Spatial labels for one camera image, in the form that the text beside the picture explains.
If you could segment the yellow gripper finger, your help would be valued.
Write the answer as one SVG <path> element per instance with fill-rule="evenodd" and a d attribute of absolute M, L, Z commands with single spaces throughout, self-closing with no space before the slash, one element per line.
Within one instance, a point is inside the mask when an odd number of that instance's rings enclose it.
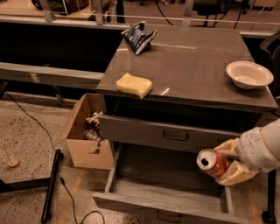
<path fill-rule="evenodd" d="M 237 158 L 238 157 L 237 143 L 238 143 L 238 138 L 229 139 L 226 142 L 215 147 L 213 150 L 225 157 Z"/>
<path fill-rule="evenodd" d="M 233 186 L 252 179 L 258 173 L 258 169 L 252 169 L 235 160 L 226 172 L 215 181 L 221 186 Z"/>

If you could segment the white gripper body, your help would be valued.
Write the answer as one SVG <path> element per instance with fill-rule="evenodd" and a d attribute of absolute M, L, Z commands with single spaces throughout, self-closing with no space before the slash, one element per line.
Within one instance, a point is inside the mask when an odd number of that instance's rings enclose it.
<path fill-rule="evenodd" d="M 261 172 L 277 168 L 277 126 L 255 127 L 244 132 L 237 143 L 239 159 Z"/>

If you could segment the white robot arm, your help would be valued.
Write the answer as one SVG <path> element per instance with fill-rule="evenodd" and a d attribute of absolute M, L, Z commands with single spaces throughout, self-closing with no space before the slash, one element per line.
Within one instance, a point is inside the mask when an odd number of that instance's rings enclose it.
<path fill-rule="evenodd" d="M 243 132 L 214 150 L 234 158 L 227 171 L 215 180 L 219 185 L 233 186 L 252 179 L 260 172 L 271 172 L 280 167 L 280 119 Z"/>

